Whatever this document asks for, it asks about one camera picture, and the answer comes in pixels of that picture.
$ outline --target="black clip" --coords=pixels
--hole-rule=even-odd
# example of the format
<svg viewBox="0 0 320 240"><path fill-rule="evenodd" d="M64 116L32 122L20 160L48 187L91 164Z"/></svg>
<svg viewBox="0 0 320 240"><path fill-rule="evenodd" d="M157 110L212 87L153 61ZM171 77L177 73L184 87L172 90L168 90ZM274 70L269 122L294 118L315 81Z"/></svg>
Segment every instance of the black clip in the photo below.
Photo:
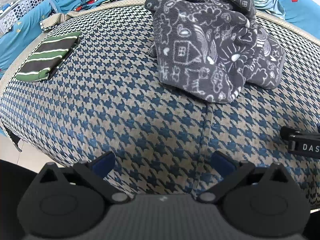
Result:
<svg viewBox="0 0 320 240"><path fill-rule="evenodd" d="M302 132L283 126L280 136L288 141L289 153L320 159L320 133Z"/></svg>

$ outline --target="round joint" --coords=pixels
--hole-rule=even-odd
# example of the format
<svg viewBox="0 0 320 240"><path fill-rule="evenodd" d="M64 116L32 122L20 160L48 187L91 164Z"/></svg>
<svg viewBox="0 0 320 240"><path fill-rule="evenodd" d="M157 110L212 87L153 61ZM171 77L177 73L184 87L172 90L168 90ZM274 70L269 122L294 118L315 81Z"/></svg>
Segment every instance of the round joint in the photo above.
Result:
<svg viewBox="0 0 320 240"><path fill-rule="evenodd" d="M200 195L200 199L204 202L211 202L216 199L216 195L211 192L205 192Z"/></svg>
<svg viewBox="0 0 320 240"><path fill-rule="evenodd" d="M126 201L128 199L128 195L126 193L123 193L123 192L117 192L117 193L114 193L112 196L111 196L112 200L116 201L116 202L123 202L123 201Z"/></svg>
<svg viewBox="0 0 320 240"><path fill-rule="evenodd" d="M241 165L244 165L244 164L248 164L249 161L247 161L247 160L242 160L242 161L240 161L240 163L241 163Z"/></svg>

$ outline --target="cartoon print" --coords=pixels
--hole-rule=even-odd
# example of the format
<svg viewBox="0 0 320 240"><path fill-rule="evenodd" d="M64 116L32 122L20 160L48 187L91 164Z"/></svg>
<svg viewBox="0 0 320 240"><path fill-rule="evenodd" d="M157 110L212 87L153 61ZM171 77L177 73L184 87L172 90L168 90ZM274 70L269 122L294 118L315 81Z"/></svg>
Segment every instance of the cartoon print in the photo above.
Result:
<svg viewBox="0 0 320 240"><path fill-rule="evenodd" d="M79 6L75 7L73 10L78 12L81 10L88 10L89 9L89 5L95 3L98 0L81 0L81 3Z"/></svg>
<svg viewBox="0 0 320 240"><path fill-rule="evenodd" d="M102 3L99 4L99 5L106 4L106 3L110 3L110 2L115 2L115 1L119 1L119 0L106 0L106 1L102 2Z"/></svg>
<svg viewBox="0 0 320 240"><path fill-rule="evenodd" d="M232 102L246 81L269 89L279 83L284 50L256 23L253 0L145 4L161 82L219 103Z"/></svg>

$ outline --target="blue and beige houndstooth cushion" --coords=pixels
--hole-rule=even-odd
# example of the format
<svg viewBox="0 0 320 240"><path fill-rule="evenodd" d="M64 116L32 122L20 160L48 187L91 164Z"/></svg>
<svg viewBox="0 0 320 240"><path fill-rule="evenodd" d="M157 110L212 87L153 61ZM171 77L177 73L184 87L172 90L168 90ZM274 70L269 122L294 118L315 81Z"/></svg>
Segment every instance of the blue and beige houndstooth cushion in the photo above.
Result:
<svg viewBox="0 0 320 240"><path fill-rule="evenodd" d="M3 124L57 162L71 165L112 150L108 180L128 192L198 194L221 178L212 152L257 166L283 163L313 206L318 160L290 155L282 125L316 131L320 122L320 47L265 20L286 49L281 84L246 85L231 104L210 105L159 82L147 55L152 16L143 6L73 18L50 35L81 31L81 43L50 81L12 80L0 102Z"/></svg>

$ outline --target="folded towel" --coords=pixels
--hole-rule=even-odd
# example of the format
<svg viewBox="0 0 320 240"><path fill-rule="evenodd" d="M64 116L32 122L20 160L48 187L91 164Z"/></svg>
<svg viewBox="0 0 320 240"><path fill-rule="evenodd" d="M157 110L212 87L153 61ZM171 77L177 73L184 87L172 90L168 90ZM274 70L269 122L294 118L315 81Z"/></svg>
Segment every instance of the folded towel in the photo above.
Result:
<svg viewBox="0 0 320 240"><path fill-rule="evenodd" d="M73 32L64 36L46 38L38 49L25 61L16 75L21 81L40 81L50 79L63 59L70 55L70 50L77 44L81 32Z"/></svg>

